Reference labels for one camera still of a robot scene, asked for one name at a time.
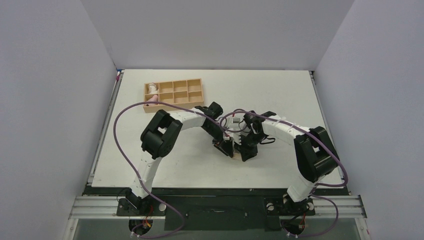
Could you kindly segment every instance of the white table surface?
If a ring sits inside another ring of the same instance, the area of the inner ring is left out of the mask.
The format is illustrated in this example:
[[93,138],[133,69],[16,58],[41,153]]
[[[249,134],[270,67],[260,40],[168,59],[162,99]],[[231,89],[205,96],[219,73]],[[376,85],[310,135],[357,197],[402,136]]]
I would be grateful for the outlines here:
[[[125,107],[143,101],[144,83],[201,78],[204,103],[215,101],[224,113],[242,108],[262,114],[273,111],[305,127],[325,126],[308,71],[285,70],[153,70],[126,69],[94,173],[93,187],[129,187],[136,175],[119,152],[113,122]],[[117,125],[122,149],[137,167],[151,158],[141,149],[140,135],[154,113],[142,106],[124,113]],[[288,188],[296,179],[294,146],[282,141],[258,145],[256,157],[231,159],[213,147],[200,127],[182,131],[171,153],[157,170],[157,188]],[[323,180],[341,183],[335,169]]]

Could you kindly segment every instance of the metal frame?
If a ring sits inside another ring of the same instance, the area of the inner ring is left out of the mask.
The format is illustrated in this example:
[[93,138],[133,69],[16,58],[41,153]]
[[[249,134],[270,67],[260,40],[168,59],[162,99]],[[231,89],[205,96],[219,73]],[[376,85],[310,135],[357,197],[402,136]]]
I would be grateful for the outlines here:
[[[317,93],[316,83],[314,80],[313,72],[309,72],[310,79],[315,91],[316,98],[318,100],[318,105],[321,110],[321,114],[324,120],[325,127],[327,132],[332,139],[330,128],[327,123],[327,119],[323,112],[321,102]],[[87,186],[91,186],[96,171],[97,162],[99,160],[100,153],[102,151],[103,142],[105,140],[105,135],[108,130],[108,126],[111,120],[112,111],[115,106],[116,98],[118,91],[121,85],[121,81],[124,76],[124,70],[118,72],[118,80],[113,89],[108,111],[106,113],[103,128],[100,134],[99,142],[93,159],[93,164],[91,171],[87,180]],[[328,196],[333,200],[339,210],[339,218],[349,218],[355,219],[356,226],[362,240],[370,240],[370,235],[368,227],[366,224],[366,212],[363,206],[361,197],[359,195],[333,195]],[[313,219],[333,219],[336,216],[336,210],[334,206],[323,199],[314,199],[315,213],[316,215],[310,216],[309,218]],[[116,196],[77,196],[75,198],[74,204],[72,206],[71,213],[69,215],[69,220],[66,225],[65,233],[63,236],[64,240],[72,240],[74,238],[75,232],[78,227],[79,219],[143,219],[145,216],[117,216],[116,211],[118,207],[117,197]],[[286,216],[280,216],[280,219],[287,219]],[[150,216],[148,219],[165,219],[165,216]]]
[[121,86],[122,78],[124,77],[124,71],[121,70],[117,73],[118,80],[115,83],[115,87],[113,88],[112,96],[110,98],[109,107],[107,109],[106,117],[104,118],[103,128],[101,129],[100,138],[97,144],[97,149],[95,151],[93,164],[91,166],[91,171],[88,176],[87,185],[91,185],[94,179],[94,173],[96,171],[97,162],[99,161],[100,152],[102,152],[103,142],[105,141],[106,132],[108,131],[108,126],[111,121],[112,111],[114,110],[115,102],[117,100],[118,91]]
[[[363,219],[365,209],[359,195],[355,196],[328,196],[335,202],[341,219]],[[336,209],[333,204],[324,199],[313,199],[315,215],[311,219],[333,219]],[[69,219],[144,219],[146,216],[117,216],[116,196],[77,196],[73,203]],[[281,216],[281,219],[290,219],[291,216]],[[165,219],[165,216],[149,216],[148,219]]]

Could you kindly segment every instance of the white wall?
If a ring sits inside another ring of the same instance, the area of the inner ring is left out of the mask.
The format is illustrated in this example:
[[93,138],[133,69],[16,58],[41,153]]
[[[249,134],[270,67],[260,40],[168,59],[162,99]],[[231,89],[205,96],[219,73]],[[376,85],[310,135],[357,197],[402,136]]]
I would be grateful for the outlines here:
[[373,239],[424,236],[424,1],[356,0],[315,72]]
[[61,239],[116,71],[79,0],[0,3],[0,239]]
[[313,70],[353,0],[81,0],[118,68]]

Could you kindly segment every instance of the wooden tray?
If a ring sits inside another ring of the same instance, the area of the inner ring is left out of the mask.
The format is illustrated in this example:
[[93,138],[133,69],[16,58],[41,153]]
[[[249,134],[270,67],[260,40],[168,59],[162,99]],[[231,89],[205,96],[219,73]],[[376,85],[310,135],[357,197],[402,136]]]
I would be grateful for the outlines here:
[[[159,95],[160,102],[176,105],[186,109],[204,105],[201,78],[154,82],[158,91],[156,94],[149,94],[149,84],[150,82],[144,84],[144,101],[149,100],[154,95]],[[155,113],[160,109],[165,111],[176,110],[173,107],[162,104],[143,105],[143,108],[146,113]]]

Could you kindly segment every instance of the black mounting plate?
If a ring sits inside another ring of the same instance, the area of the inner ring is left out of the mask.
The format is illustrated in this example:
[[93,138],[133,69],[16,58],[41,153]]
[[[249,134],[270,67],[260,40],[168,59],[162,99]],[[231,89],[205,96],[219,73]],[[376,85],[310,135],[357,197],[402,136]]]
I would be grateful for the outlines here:
[[[263,202],[265,204],[265,207],[268,204],[272,204],[274,206],[273,210],[266,210],[267,216],[293,216],[292,213],[289,213],[284,207],[283,207],[283,198],[282,197],[266,197],[263,199]],[[309,198],[306,200],[306,203],[312,203],[314,204],[313,200]],[[315,215],[315,208],[313,210],[308,210],[306,213],[306,216],[314,216]]]
[[[165,216],[167,210],[165,209],[164,211],[160,211],[159,204],[161,203],[156,200],[151,201],[153,212],[150,214],[150,216]],[[140,216],[140,211],[132,204],[130,204],[126,198],[121,198],[119,199],[116,215],[121,217],[135,217]]]

